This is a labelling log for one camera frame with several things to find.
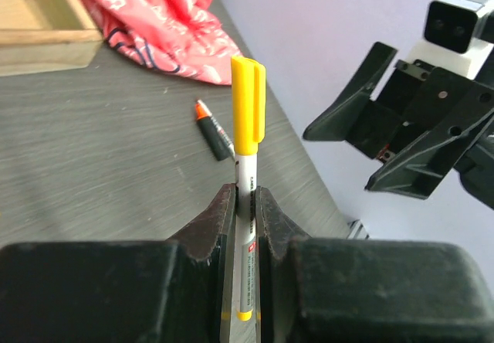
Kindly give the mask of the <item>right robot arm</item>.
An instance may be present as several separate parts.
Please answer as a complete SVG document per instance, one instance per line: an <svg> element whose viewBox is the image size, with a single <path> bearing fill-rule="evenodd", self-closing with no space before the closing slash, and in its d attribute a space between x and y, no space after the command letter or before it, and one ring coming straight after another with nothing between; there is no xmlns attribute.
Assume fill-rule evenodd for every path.
<svg viewBox="0 0 494 343"><path fill-rule="evenodd" d="M381 166L366 190L426 199L450 171L464 190L493 204L493 59L473 79L437 61L396 60L381 42L338 98L303 132L346 141Z"/></svg>

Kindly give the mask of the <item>black highlighter body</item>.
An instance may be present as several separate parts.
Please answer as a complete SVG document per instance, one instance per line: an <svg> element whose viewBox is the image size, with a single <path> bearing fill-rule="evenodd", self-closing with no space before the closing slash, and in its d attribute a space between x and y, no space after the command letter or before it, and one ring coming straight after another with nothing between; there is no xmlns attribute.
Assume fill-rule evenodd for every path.
<svg viewBox="0 0 494 343"><path fill-rule="evenodd" d="M195 101L195 112L196 125L216 160L223 161L226 158L234 160L235 152L232 140L200 99Z"/></svg>

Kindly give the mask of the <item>yellow capped white pen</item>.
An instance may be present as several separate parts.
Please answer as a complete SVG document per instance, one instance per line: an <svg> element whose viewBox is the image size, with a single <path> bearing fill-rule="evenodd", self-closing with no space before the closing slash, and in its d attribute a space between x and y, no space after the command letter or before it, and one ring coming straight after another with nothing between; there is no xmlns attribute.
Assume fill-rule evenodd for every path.
<svg viewBox="0 0 494 343"><path fill-rule="evenodd" d="M231 58L235 151L235 272L239 281L237 318L249 321L255 301L255 191L259 144L265 137L266 68L243 56Z"/></svg>

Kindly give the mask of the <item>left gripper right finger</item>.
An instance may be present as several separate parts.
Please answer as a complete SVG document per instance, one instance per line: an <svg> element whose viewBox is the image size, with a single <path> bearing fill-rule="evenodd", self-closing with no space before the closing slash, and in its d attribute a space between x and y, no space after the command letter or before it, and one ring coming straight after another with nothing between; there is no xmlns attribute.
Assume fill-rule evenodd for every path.
<svg viewBox="0 0 494 343"><path fill-rule="evenodd" d="M493 299L447 243L309 236L256 191L259 342L491 342Z"/></svg>

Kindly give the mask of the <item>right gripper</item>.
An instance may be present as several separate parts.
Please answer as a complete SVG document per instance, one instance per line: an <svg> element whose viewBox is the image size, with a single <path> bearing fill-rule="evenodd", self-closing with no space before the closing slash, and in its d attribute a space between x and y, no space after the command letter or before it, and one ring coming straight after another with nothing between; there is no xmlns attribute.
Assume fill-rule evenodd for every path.
<svg viewBox="0 0 494 343"><path fill-rule="evenodd" d="M344 141L381 161L370 192L426 199L455 169L477 199L493 197L493 85L427 63L398 61L371 94L397 50L370 51L336 100L303 132L306 141Z"/></svg>

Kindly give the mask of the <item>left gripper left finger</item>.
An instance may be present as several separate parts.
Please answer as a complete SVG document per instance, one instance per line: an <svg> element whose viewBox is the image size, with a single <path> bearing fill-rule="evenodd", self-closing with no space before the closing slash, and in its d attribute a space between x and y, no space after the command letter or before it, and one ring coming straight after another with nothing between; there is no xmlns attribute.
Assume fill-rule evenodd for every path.
<svg viewBox="0 0 494 343"><path fill-rule="evenodd" d="M227 342L235 186L163 240L1 250L3 342Z"/></svg>

